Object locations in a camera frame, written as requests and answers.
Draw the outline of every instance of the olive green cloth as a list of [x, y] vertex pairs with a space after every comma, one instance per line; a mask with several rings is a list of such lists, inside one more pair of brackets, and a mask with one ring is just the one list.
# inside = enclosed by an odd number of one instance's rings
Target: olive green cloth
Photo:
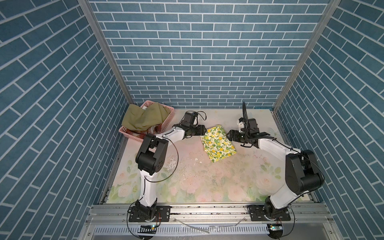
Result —
[[165, 121], [170, 114], [170, 109], [159, 103], [153, 103], [145, 110], [130, 104], [124, 115], [121, 125], [131, 131], [146, 131], [148, 128], [159, 125]]

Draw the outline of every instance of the table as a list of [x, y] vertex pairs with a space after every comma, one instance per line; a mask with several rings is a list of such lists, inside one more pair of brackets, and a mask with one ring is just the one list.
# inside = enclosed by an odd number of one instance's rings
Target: table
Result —
[[[177, 124], [189, 109], [176, 109], [168, 129]], [[211, 128], [221, 124], [226, 132], [237, 130], [241, 109], [203, 109], [207, 120], [199, 124]], [[283, 139], [270, 110], [248, 109], [248, 118], [255, 118], [260, 132], [268, 132], [279, 141]], [[212, 163], [203, 149], [199, 136], [175, 143], [179, 152], [178, 167], [168, 180], [157, 183], [157, 202], [244, 202], [264, 201], [284, 183], [285, 163], [258, 148], [244, 148], [233, 142], [237, 153]], [[131, 203], [140, 195], [140, 173], [135, 163], [141, 142], [129, 139], [115, 176], [107, 203]], [[177, 163], [177, 154], [170, 143], [166, 162], [157, 180], [172, 173]]]

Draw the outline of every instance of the brick wallpaper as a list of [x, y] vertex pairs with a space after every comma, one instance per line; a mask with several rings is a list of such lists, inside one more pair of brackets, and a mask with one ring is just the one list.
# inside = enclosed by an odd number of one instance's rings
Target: brick wallpaper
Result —
[[0, 239], [78, 237], [127, 102], [77, 0], [0, 1]]
[[271, 108], [328, 1], [91, 4], [137, 104]]
[[342, 0], [278, 116], [314, 149], [344, 239], [384, 239], [384, 1]]

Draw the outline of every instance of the pink plastic basket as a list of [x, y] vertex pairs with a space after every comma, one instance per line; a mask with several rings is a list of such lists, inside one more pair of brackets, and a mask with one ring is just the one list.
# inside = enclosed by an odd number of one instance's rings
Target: pink plastic basket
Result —
[[[151, 101], [151, 100], [146, 100], [143, 105], [141, 105], [141, 108], [146, 106], [150, 106], [152, 105], [154, 102]], [[156, 127], [156, 131], [159, 132], [159, 133], [162, 133], [165, 131], [165, 129], [167, 128], [168, 124], [170, 123], [170, 121], [172, 120], [172, 118], [175, 116], [175, 109], [173, 107], [170, 107], [170, 106], [167, 106], [167, 105], [164, 105], [164, 104], [161, 104], [159, 103], [160, 105], [168, 108], [170, 110], [170, 114], [168, 115], [168, 117], [166, 118], [166, 120], [158, 125]], [[139, 137], [136, 137], [136, 136], [133, 136], [133, 135], [130, 135], [129, 133], [126, 132], [127, 131], [127, 128], [124, 127], [124, 126], [121, 126], [121, 128], [119, 129], [119, 132], [121, 132], [124, 136], [126, 136], [127, 138], [131, 138], [133, 140], [136, 140], [138, 142], [143, 142], [143, 139], [139, 138]]]

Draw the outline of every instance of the lemon print fabric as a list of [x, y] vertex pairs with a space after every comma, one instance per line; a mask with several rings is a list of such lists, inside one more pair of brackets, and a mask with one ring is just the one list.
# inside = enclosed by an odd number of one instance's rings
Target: lemon print fabric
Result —
[[226, 137], [221, 125], [210, 128], [204, 136], [200, 136], [204, 151], [212, 162], [217, 162], [236, 153], [235, 147]]

